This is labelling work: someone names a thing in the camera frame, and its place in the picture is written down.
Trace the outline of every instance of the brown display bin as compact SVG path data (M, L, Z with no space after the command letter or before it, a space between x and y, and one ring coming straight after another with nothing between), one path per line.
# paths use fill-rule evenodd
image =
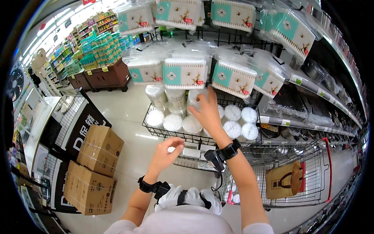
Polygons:
M107 89L109 91L121 89L122 92L126 92L128 89L127 84L131 79L127 65L120 59L107 68L108 72L104 72L103 68L96 68L91 70L92 75L88 75L87 71L83 73L95 91L99 89Z

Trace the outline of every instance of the hand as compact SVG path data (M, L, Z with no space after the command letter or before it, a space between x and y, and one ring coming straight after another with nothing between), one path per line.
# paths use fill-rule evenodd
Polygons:
M222 132L220 113L217 106L217 95L213 88L208 86L208 97L205 94L199 94L197 101L201 102L200 112L193 106L187 106L187 109L196 117L200 124L215 138Z
M169 153L169 147L175 147L174 151ZM159 175L174 162L177 156L182 152L183 148L184 140L180 137L170 137L166 141L158 144L148 172Z

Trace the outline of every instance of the person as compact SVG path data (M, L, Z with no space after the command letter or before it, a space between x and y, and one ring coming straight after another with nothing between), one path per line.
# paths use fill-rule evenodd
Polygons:
M221 126L217 96L212 87L208 87L208 97L199 94L197 101L201 102L201 111L192 106L188 106L188 110L199 120L220 149L231 144L232 139ZM172 153L168 153L170 146L175 147ZM159 174L174 162L183 147L184 140L179 137L171 137L158 144L143 181L150 185L156 183ZM239 189L242 233L273 234L262 206L256 176L240 149L237 151L237 155L226 160L226 163ZM191 188L183 194L183 203L178 204L178 199L181 198L180 194L177 194L181 193L181 188L178 188L171 185L170 191L161 197L155 206L155 212L145 219L152 193L145 193L137 188L130 198L124 216L112 224L104 234L233 233L229 223L219 216L222 207L219 208L218 199L212 199L211 192L211 196L207 193L208 190L202 191L199 195L196 188Z

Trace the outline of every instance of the cardboard box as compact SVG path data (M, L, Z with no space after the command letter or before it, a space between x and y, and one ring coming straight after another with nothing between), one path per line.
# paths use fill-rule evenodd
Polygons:
M117 181L70 161L64 186L65 199L84 215L109 214Z
M109 127L92 124L80 148L77 162L97 173L112 177L123 143Z

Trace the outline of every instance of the red shopping cart handle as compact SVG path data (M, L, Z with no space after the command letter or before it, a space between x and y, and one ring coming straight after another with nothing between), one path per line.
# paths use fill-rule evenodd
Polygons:
M325 203L331 201L331 189L332 189L332 162L331 162L331 154L330 154L330 145L328 143L328 139L326 137L322 138L324 142L326 142L326 149L327 149L327 154L328 154L328 161L330 163L329 168L330 168L330 188L328 191L328 198L325 201Z
M232 195L233 195L233 191L230 190L230 192L229 192L229 196L228 196L228 198L227 198L227 203L228 203L228 204L231 204L231 205L235 205L235 203L233 203L233 202L231 201L231 197L232 197Z

